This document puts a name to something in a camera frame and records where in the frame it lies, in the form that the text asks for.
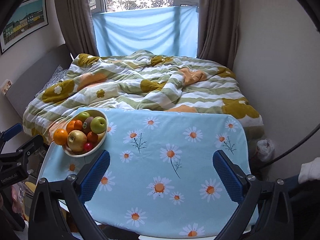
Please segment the person's left hand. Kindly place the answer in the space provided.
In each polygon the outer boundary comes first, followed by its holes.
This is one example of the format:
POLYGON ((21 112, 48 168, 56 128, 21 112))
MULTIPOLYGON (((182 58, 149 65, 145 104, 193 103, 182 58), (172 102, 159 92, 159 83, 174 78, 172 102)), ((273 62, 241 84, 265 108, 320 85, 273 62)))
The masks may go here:
POLYGON ((21 215, 22 214, 22 206, 21 206, 21 202, 18 198, 17 186, 15 184, 11 185, 10 194, 11 194, 10 199, 12 200, 12 211, 14 213, 18 213, 21 215))

